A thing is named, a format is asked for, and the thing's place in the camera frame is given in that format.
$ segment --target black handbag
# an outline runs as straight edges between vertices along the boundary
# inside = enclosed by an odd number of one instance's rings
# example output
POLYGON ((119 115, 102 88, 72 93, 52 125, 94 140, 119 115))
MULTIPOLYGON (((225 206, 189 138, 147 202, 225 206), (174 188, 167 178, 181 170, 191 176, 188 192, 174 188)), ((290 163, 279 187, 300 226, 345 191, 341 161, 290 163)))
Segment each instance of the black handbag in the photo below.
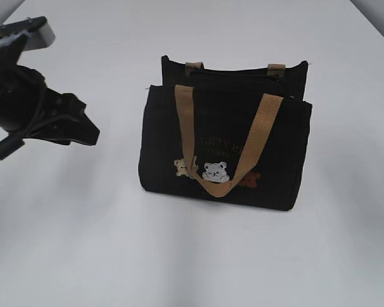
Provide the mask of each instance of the black handbag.
POLYGON ((166 81, 150 87, 145 106, 139 163, 143 188, 292 209, 312 105, 256 88, 166 81))
POLYGON ((303 100, 308 63, 286 68, 269 64, 267 68, 249 70, 209 70, 202 62, 177 63, 168 56, 161 58, 163 85, 221 86, 226 88, 255 89, 283 97, 303 100))

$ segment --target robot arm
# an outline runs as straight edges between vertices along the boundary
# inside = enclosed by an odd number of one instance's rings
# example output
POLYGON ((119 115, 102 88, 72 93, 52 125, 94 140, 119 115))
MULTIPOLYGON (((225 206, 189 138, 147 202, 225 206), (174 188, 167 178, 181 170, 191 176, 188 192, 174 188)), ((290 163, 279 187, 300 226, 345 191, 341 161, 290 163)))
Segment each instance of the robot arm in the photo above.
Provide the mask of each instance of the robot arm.
POLYGON ((85 115, 86 104, 48 88, 36 70, 17 65, 21 52, 46 48, 54 39, 45 17, 0 27, 0 127, 8 133, 0 142, 0 160, 28 138, 60 145, 97 143, 100 132, 85 115))

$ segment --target tan handle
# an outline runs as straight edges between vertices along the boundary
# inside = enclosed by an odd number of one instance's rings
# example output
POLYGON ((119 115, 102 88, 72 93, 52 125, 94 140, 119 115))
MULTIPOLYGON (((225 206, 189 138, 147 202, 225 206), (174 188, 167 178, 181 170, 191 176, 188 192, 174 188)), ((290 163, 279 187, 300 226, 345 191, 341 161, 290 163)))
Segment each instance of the tan handle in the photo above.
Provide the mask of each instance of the tan handle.
POLYGON ((175 101, 179 117, 180 134, 182 138, 182 151, 189 174, 191 177, 196 179, 210 195, 223 197, 228 194, 242 180, 242 178, 256 166, 260 156, 262 155, 264 145, 268 140, 283 98, 263 94, 241 157, 237 163, 235 175, 231 181, 224 182, 222 184, 216 184, 204 180, 196 172, 197 167, 193 167, 193 155, 195 151, 193 88, 189 86, 176 85, 175 101))
POLYGON ((191 75, 192 70, 194 70, 196 68, 202 69, 203 67, 204 67, 204 64, 202 62, 196 62, 196 63, 186 62, 185 63, 186 77, 189 77, 191 75))
POLYGON ((286 70, 286 65, 284 64, 269 64, 268 65, 268 75, 277 75, 279 79, 284 78, 284 72, 286 70))

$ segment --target strap loop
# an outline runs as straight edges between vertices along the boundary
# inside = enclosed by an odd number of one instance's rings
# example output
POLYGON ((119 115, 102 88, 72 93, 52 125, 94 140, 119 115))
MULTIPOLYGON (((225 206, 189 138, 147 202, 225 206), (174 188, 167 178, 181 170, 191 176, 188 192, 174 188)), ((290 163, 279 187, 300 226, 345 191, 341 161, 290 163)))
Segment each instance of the strap loop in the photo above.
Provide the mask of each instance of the strap loop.
POLYGON ((277 75, 279 79, 283 79, 285 69, 286 69, 286 65, 284 64, 269 64, 268 75, 277 75))
POLYGON ((203 69, 204 68, 204 64, 202 62, 196 62, 196 63, 190 63, 190 62, 186 62, 185 63, 185 74, 186 74, 186 77, 189 77, 191 75, 191 72, 194 70, 194 69, 203 69))

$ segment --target black cable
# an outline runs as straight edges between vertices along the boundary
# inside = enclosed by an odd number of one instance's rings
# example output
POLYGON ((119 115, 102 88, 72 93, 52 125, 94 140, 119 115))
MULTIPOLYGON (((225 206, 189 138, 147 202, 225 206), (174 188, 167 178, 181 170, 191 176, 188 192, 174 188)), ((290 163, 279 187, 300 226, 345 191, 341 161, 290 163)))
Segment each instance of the black cable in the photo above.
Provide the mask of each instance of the black cable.
POLYGON ((6 158, 7 156, 9 156, 14 151, 24 145, 23 139, 28 137, 28 134, 31 132, 31 129, 33 128, 35 122, 40 116, 40 111, 42 110, 42 106, 45 100, 47 86, 41 74, 36 71, 34 71, 34 73, 37 76, 35 83, 40 87, 40 94, 38 96, 38 103, 35 112, 32 115, 29 123, 26 125, 26 128, 13 134, 9 134, 7 138, 0 142, 0 160, 3 160, 4 158, 6 158))

